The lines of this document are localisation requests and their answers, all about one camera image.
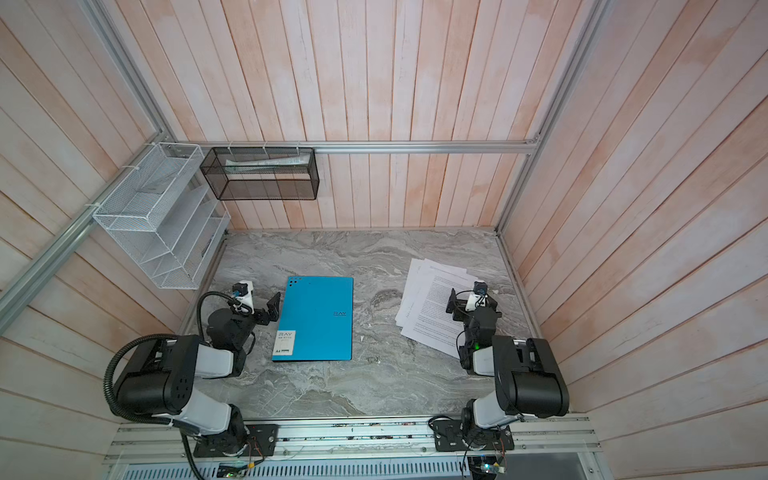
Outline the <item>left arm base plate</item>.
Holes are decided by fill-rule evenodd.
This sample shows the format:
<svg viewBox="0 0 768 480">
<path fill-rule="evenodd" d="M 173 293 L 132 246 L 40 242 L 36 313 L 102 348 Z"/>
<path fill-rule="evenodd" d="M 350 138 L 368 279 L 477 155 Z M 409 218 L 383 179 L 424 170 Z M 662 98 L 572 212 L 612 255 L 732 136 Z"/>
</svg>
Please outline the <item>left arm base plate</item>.
<svg viewBox="0 0 768 480">
<path fill-rule="evenodd" d="M 278 424 L 251 423 L 216 435 L 202 436 L 196 440 L 193 456 L 195 458 L 247 455 L 271 457 L 275 452 L 278 431 Z"/>
</svg>

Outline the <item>printed paper sheet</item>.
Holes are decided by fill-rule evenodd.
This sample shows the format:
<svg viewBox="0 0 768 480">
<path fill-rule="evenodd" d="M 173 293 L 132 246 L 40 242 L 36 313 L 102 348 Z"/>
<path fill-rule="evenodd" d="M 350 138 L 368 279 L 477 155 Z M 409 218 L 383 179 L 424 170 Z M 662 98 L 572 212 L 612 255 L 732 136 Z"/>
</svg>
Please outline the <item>printed paper sheet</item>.
<svg viewBox="0 0 768 480">
<path fill-rule="evenodd" d="M 401 328 L 401 334 L 408 339 L 428 346 L 456 359 L 457 336 L 463 331 L 461 322 L 453 321 L 446 312 L 452 289 L 457 292 L 471 290 L 477 277 L 434 271 L 420 282 L 417 300 L 408 316 L 408 322 Z"/>
</svg>

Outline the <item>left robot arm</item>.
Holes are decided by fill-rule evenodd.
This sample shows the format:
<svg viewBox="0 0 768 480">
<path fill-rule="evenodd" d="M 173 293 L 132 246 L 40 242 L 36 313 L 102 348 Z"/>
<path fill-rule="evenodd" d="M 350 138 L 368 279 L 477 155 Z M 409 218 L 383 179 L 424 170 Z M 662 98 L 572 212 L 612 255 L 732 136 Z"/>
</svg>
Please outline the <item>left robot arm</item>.
<svg viewBox="0 0 768 480">
<path fill-rule="evenodd" d="M 256 344 L 254 330 L 278 320 L 280 294 L 254 307 L 247 283 L 231 293 L 205 292 L 191 335 L 150 334 L 128 342 L 109 361 L 103 393 L 112 414 L 139 424 L 167 425 L 182 437 L 189 461 L 273 455 L 275 424 L 250 424 L 241 410 L 203 393 L 198 380 L 241 375 Z"/>
</svg>

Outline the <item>blue folder black inside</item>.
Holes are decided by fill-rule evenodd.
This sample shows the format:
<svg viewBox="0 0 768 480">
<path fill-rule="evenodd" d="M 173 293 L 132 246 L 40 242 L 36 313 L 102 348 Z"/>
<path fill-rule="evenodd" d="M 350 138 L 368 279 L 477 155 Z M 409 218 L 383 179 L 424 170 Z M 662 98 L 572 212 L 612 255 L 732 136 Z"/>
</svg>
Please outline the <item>blue folder black inside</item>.
<svg viewBox="0 0 768 480">
<path fill-rule="evenodd" d="M 274 362 L 349 361 L 354 279 L 292 276 L 278 321 Z"/>
</svg>

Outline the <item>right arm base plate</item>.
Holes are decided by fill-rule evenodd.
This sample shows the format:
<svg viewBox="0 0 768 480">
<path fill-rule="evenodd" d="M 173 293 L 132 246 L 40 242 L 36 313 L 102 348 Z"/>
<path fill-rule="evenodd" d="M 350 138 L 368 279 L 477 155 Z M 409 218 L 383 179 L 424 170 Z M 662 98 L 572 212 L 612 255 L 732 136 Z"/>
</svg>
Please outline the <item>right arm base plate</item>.
<svg viewBox="0 0 768 480">
<path fill-rule="evenodd" d="M 511 451 L 515 448 L 512 434 L 507 427 L 481 429 L 465 427 L 463 422 L 447 416 L 436 416 L 427 421 L 433 432 L 435 448 L 438 452 Z"/>
</svg>

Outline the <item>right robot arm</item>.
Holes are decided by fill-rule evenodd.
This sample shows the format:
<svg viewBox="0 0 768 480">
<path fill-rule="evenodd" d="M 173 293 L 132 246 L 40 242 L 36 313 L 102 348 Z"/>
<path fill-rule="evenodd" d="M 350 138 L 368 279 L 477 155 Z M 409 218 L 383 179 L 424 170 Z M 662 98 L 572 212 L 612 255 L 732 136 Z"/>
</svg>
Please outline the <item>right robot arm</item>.
<svg viewBox="0 0 768 480">
<path fill-rule="evenodd" d="M 546 419 L 568 413 L 569 392 L 549 342 L 498 334 L 501 312 L 485 283 L 452 290 L 446 313 L 463 325 L 456 337 L 461 367 L 494 380 L 491 393 L 470 400 L 462 410 L 459 431 L 467 447 L 501 446 L 500 430 L 524 415 Z"/>
</svg>

